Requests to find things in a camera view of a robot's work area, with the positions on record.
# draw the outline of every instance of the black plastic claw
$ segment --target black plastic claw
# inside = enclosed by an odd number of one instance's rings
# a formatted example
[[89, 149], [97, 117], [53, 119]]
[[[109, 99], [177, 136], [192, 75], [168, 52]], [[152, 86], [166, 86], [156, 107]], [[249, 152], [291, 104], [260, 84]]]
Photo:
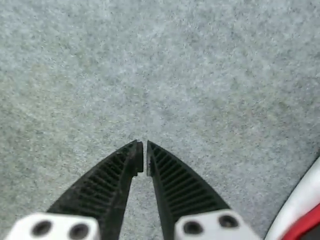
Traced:
[[183, 216], [229, 209], [212, 187], [188, 165], [150, 141], [147, 164], [165, 240], [174, 239], [175, 223]]
[[94, 166], [47, 212], [93, 217], [102, 240], [117, 240], [132, 178], [143, 170], [143, 144], [135, 140]]

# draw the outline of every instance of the white object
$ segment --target white object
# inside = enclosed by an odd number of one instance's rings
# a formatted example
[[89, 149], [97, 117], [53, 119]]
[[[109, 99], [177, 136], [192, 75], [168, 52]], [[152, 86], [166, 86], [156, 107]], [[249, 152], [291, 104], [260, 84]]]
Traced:
[[92, 217], [33, 213], [15, 222], [4, 240], [100, 240]]
[[181, 217], [175, 224], [174, 239], [261, 240], [241, 216], [230, 209]]
[[320, 158], [306, 172], [272, 223], [265, 240], [280, 240], [299, 218], [320, 204]]

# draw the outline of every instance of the gray carpet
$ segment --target gray carpet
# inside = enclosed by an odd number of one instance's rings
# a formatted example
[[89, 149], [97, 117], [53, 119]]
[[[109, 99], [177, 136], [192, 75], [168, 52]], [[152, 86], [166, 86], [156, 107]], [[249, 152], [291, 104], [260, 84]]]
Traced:
[[[0, 1], [0, 232], [134, 139], [263, 236], [320, 147], [320, 2]], [[162, 239], [151, 179], [121, 239]]]

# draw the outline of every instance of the floor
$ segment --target floor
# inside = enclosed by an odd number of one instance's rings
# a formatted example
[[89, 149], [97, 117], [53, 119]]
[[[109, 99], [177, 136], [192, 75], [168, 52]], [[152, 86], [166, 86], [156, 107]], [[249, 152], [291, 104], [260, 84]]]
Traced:
[[[320, 148], [320, 1], [0, 1], [0, 232], [151, 140], [264, 236]], [[121, 239], [162, 239], [150, 178]]]

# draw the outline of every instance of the red object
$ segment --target red object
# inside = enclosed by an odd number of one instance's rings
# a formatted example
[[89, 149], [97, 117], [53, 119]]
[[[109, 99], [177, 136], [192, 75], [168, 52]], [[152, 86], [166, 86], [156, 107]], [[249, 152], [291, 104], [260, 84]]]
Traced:
[[286, 232], [282, 240], [299, 240], [300, 237], [320, 224], [320, 204], [299, 218]]

